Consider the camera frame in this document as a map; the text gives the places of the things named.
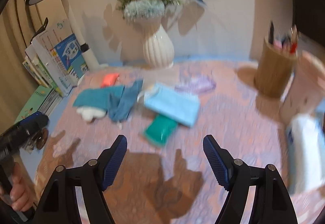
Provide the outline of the person's left hand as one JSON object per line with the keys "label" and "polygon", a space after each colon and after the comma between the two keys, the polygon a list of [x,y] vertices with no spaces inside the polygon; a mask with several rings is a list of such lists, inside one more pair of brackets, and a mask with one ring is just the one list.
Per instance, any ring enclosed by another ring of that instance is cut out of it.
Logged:
{"label": "person's left hand", "polygon": [[21,166],[17,162],[13,166],[12,181],[12,190],[10,193],[12,208],[15,211],[25,212],[32,207],[34,199],[22,175]]}

